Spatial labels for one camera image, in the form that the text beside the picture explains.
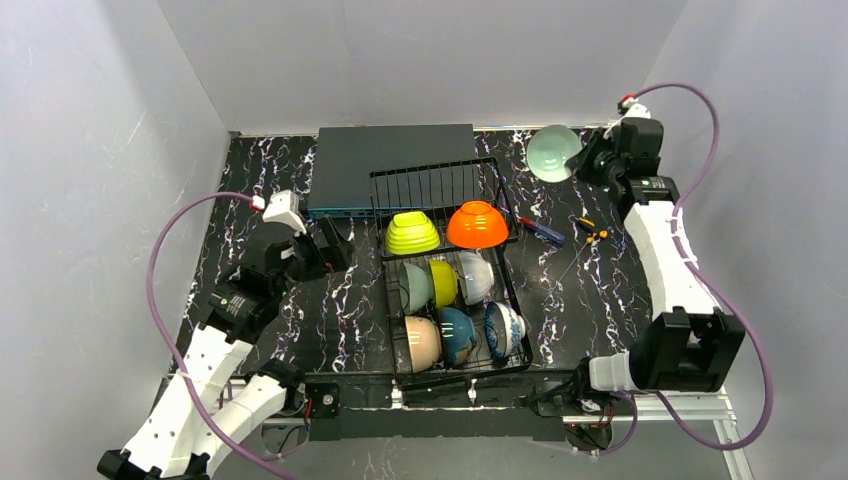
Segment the yellow bowl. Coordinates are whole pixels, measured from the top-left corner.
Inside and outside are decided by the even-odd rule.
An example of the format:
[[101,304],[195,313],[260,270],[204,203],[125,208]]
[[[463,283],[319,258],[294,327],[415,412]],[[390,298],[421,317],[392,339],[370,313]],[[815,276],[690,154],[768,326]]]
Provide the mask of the yellow bowl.
[[436,307],[447,307],[453,303],[459,292],[453,267],[441,260],[430,260],[430,276],[433,278],[433,290],[436,293],[434,295]]
[[439,232],[424,212],[398,213],[386,231],[386,247],[395,255],[423,253],[439,245]]

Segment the light blue bowl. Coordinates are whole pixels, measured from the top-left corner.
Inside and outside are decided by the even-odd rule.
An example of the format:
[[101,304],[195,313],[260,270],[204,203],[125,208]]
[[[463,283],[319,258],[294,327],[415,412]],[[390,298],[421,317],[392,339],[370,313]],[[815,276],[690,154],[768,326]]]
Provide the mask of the light blue bowl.
[[445,339],[445,366],[462,365],[477,348],[477,333],[471,317],[455,308],[440,308],[442,337]]

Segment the screwdriver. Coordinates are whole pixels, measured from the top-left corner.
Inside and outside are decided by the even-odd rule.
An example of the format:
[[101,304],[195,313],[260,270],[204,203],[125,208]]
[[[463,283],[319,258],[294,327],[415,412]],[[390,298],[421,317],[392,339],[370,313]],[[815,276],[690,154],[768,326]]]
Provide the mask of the screwdriver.
[[595,242],[600,242],[601,240],[609,238],[609,232],[607,231],[607,229],[598,227],[597,225],[595,225],[595,222],[589,220],[586,217],[578,217],[574,220],[574,223],[576,223],[577,226],[580,227],[580,229],[588,233],[589,236],[586,238],[586,243],[584,243],[583,246],[580,247],[580,250],[577,251],[577,254],[574,255],[574,260],[572,260],[571,263],[569,263],[568,266],[565,267],[565,271],[562,272],[562,275],[560,275],[559,280],[557,280],[555,285],[558,285],[560,282],[562,282],[562,279],[565,278],[565,274],[567,274],[568,271],[571,270],[571,267],[573,267],[574,264],[577,263],[577,259],[580,258],[580,254],[583,253],[583,250],[585,250],[586,247],[592,245]]
[[607,237],[609,237],[609,232],[607,231],[607,229],[598,227],[597,225],[595,225],[595,222],[589,220],[586,217],[577,217],[574,222],[584,232],[589,234],[589,237],[586,238],[587,244],[591,245],[595,242],[605,240]]

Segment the orange bowl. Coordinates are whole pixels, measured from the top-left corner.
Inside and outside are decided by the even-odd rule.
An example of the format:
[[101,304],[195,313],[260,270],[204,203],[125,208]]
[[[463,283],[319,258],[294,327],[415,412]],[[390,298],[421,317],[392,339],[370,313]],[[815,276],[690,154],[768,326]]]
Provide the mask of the orange bowl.
[[506,220],[486,202],[467,202],[453,214],[448,223],[448,241],[462,248],[491,248],[509,236]]

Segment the black marble surface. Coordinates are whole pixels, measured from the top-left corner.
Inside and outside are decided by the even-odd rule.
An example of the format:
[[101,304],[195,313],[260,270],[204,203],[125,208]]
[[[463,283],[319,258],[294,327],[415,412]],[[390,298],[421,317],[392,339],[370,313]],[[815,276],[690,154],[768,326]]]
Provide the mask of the black marble surface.
[[[650,294],[635,246],[606,194],[576,181],[546,184],[529,172],[524,152],[532,135],[529,130],[476,132],[477,153],[498,159],[512,204],[521,215],[573,238],[557,248],[522,232],[519,241],[506,249],[519,303],[531,327],[533,368],[571,369],[586,355],[608,355],[629,345],[650,322]],[[234,139],[219,190],[268,198],[290,188],[308,202],[318,147],[317,136]],[[359,181],[367,181],[367,173]],[[571,220],[575,215],[607,225],[610,238],[583,250],[558,283],[584,245],[584,234]],[[203,318],[215,281],[239,258],[245,236],[259,221],[244,203],[215,203],[183,318],[181,347]],[[393,371],[373,225],[352,219],[337,225],[356,245],[352,267],[344,274],[296,286],[241,372],[272,356],[307,372]]]

